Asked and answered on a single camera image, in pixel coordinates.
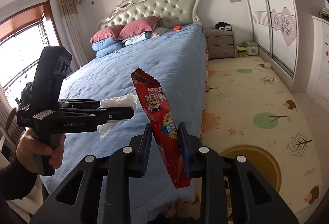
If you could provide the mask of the person's left hand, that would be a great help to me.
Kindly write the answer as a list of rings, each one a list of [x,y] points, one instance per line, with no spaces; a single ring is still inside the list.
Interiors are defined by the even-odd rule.
[[[48,145],[34,139],[32,137],[32,129],[24,132],[16,149],[16,157],[18,161],[31,173],[37,172],[37,163],[34,158],[35,154],[49,156],[49,164],[53,169],[61,167],[64,156],[65,134],[61,134],[57,147],[51,148]]]

